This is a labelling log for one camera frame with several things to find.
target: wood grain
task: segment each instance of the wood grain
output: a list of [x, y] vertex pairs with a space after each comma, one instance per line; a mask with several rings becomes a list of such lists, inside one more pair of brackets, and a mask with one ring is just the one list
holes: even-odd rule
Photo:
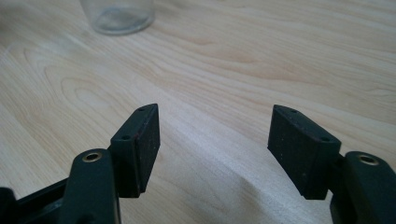
[[396, 2], [163, 0], [127, 36], [78, 1], [0, 2], [0, 186], [18, 198], [158, 103], [162, 145], [123, 223], [332, 223], [266, 149], [272, 106], [296, 108], [396, 169]]

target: clear glass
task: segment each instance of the clear glass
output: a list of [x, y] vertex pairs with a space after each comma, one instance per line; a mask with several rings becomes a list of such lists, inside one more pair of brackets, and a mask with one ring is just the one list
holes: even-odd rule
[[154, 21], [153, 0], [80, 0], [93, 30], [104, 35], [128, 35]]

